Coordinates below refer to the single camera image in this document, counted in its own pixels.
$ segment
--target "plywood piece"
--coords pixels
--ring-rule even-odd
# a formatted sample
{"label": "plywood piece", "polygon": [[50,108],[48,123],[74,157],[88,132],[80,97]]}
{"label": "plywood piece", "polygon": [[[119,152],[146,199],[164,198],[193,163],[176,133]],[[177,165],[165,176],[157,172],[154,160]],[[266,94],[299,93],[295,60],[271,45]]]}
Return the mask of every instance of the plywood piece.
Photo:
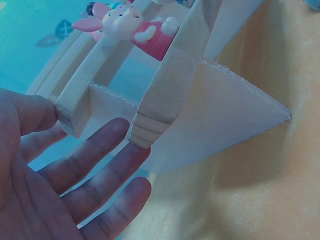
{"label": "plywood piece", "polygon": [[[172,172],[291,117],[288,108],[227,67],[204,59],[198,64],[196,82],[178,118],[152,145],[149,158],[141,166],[149,172]],[[103,86],[91,85],[90,93],[91,119],[83,139],[113,118],[133,121],[136,103]],[[113,154],[127,143],[121,144]]]}
{"label": "plywood piece", "polygon": [[123,240],[320,239],[320,14],[266,0],[217,61],[292,110],[292,120],[158,176]]}
{"label": "plywood piece", "polygon": [[178,117],[221,3],[222,0],[195,1],[139,105],[127,135],[131,142],[148,148]]}
{"label": "plywood piece", "polygon": [[223,0],[204,56],[214,60],[263,1]]}
{"label": "plywood piece", "polygon": [[49,98],[51,95],[59,96],[95,44],[95,40],[89,34],[81,33],[56,63],[37,94],[44,98]]}

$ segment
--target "plastic toy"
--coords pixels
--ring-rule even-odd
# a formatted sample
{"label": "plastic toy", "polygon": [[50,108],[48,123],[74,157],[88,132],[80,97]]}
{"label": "plastic toy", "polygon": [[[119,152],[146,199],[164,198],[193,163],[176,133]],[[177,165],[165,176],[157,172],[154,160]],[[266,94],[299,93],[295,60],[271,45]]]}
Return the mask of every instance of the plastic toy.
{"label": "plastic toy", "polygon": [[180,23],[173,17],[165,21],[161,18],[146,21],[134,6],[119,5],[112,10],[96,2],[92,12],[96,18],[81,19],[72,27],[92,33],[96,39],[101,38],[101,33],[97,31],[102,30],[112,38],[131,41],[158,61],[164,58],[180,27]]}
{"label": "plastic toy", "polygon": [[304,0],[305,3],[315,11],[320,11],[320,0]]}

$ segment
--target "wooden plank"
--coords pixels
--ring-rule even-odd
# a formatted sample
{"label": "wooden plank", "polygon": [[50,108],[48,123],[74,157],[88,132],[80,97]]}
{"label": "wooden plank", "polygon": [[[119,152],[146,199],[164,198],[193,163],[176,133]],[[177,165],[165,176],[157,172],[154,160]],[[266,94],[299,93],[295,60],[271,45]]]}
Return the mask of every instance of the wooden plank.
{"label": "wooden plank", "polygon": [[47,76],[51,73],[52,69],[56,66],[59,60],[64,56],[64,54],[68,51],[70,46],[78,39],[78,37],[82,34],[81,31],[74,30],[70,36],[65,39],[59,49],[53,54],[50,60],[44,65],[41,72],[32,82],[31,86],[27,90],[26,94],[35,95],[38,94],[38,90],[41,88],[43,83],[46,81]]}
{"label": "wooden plank", "polygon": [[145,93],[127,139],[152,145],[176,120],[189,95],[222,0],[196,0]]}
{"label": "wooden plank", "polygon": [[37,94],[44,98],[58,96],[95,44],[96,41],[89,34],[81,33],[54,66]]}

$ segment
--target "palm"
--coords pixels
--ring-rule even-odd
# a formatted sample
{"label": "palm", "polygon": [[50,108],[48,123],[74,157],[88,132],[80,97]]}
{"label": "palm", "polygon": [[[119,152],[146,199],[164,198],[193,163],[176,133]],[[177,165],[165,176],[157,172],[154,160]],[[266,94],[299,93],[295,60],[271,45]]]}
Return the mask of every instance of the palm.
{"label": "palm", "polygon": [[[0,99],[2,94],[11,97],[12,93],[4,93],[0,90]],[[69,156],[35,172],[28,167],[28,163],[48,146],[64,138],[65,133],[58,125],[51,127],[56,119],[50,116],[50,111],[53,116],[56,114],[50,103],[41,98],[13,96],[15,98],[11,98],[9,104],[4,105],[0,101],[0,113],[4,113],[0,116],[1,239],[115,239],[140,212],[149,197],[151,187],[144,178],[133,180],[109,209],[87,225],[78,229],[77,224],[112,196],[148,157],[150,150],[128,144],[96,176],[60,197],[123,140],[128,123],[123,119],[111,121]],[[22,112],[21,109],[27,106],[17,106],[23,102],[17,101],[19,98],[31,101],[29,106],[33,105],[34,110]],[[41,111],[42,118],[48,119],[38,119],[37,122],[35,116]]]}

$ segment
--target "wooden frame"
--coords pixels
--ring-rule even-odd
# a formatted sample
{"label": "wooden frame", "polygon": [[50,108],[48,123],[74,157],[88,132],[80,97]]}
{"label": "wooden frame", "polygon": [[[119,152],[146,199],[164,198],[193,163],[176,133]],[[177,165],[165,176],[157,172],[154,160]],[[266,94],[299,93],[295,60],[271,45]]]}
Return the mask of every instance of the wooden frame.
{"label": "wooden frame", "polygon": [[[162,8],[151,0],[134,4],[147,20]],[[96,43],[88,34],[75,30],[44,66],[27,94],[53,101],[64,130],[79,138],[91,117],[90,84],[109,85],[133,46],[107,36]]]}
{"label": "wooden frame", "polygon": [[[84,36],[79,40],[82,34],[77,33],[72,36],[74,43],[65,43],[69,49],[62,47],[49,62],[51,71],[47,73],[49,67],[44,68],[42,76],[47,77],[34,83],[33,89],[39,89],[35,94],[56,104],[64,130],[77,138],[86,139],[113,118],[127,119],[131,124],[126,139],[111,154],[117,154],[128,141],[142,148],[152,145],[141,167],[156,174],[206,158],[289,120],[290,111],[282,104],[227,67],[203,57],[221,5],[222,0],[196,0],[187,15],[180,16],[184,18],[182,25],[163,61],[155,63],[159,66],[154,76],[149,76],[150,84],[134,84],[140,91],[138,98],[131,95],[134,99],[130,99],[109,86],[133,45],[105,36],[85,55],[85,47],[74,51],[73,46],[82,44],[89,49],[91,39]],[[150,19],[165,8],[151,1],[140,6]],[[167,10],[161,17],[175,16],[177,11]],[[57,66],[67,62],[67,55],[73,59],[77,55],[82,61],[63,65],[64,73],[58,72]],[[145,54],[138,61],[151,59]],[[54,70],[60,78],[50,78]],[[238,118],[230,116],[228,109]]]}

